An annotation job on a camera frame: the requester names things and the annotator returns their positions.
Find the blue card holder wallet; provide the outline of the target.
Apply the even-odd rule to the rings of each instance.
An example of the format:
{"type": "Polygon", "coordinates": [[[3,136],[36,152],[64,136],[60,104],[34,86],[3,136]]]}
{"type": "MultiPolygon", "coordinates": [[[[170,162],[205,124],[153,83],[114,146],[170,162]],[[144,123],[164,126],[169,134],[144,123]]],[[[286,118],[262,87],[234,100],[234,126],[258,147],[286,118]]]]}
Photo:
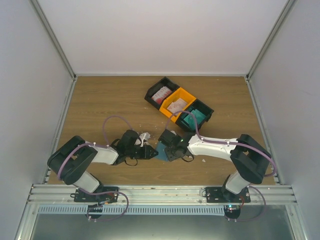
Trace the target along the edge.
{"type": "Polygon", "coordinates": [[[166,155],[165,148],[166,146],[164,144],[162,144],[161,142],[158,142],[155,149],[158,152],[158,154],[157,156],[155,156],[155,158],[161,161],[168,162],[169,160],[166,155]]]}

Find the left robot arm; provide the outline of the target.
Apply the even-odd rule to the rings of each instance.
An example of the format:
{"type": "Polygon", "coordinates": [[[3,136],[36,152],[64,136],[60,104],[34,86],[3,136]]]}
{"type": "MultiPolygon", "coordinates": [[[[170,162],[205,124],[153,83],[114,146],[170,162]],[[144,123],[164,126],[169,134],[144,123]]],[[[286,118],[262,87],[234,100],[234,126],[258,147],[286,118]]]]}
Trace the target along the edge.
{"type": "Polygon", "coordinates": [[[120,139],[104,146],[76,135],[49,157],[47,165],[59,180],[81,189],[90,201],[98,202],[103,197],[103,184],[87,171],[90,164],[117,166],[127,158],[150,160],[159,153],[149,144],[149,138],[148,132],[138,134],[129,129],[120,139]]]}

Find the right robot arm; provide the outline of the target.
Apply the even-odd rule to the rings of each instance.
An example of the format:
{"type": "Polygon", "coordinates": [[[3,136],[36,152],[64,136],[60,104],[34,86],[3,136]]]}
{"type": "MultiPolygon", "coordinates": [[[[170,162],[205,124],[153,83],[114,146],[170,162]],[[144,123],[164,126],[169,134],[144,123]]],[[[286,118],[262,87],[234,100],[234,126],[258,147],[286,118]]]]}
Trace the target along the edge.
{"type": "Polygon", "coordinates": [[[234,202],[250,184],[259,185],[265,177],[277,171],[270,153],[248,134],[221,139],[202,136],[198,131],[180,136],[165,129],[158,141],[164,145],[166,157],[171,162],[195,156],[232,162],[236,172],[227,177],[220,191],[223,200],[228,203],[234,202]]]}

